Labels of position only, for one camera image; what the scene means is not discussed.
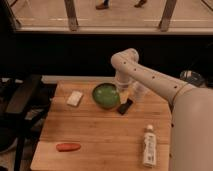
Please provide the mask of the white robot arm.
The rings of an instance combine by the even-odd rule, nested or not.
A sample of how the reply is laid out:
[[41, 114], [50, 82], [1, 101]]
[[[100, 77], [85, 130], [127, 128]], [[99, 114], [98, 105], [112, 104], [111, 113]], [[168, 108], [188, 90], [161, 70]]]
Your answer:
[[213, 90], [196, 87], [138, 63], [129, 48], [111, 57], [116, 85], [142, 83], [172, 106], [169, 171], [213, 171]]

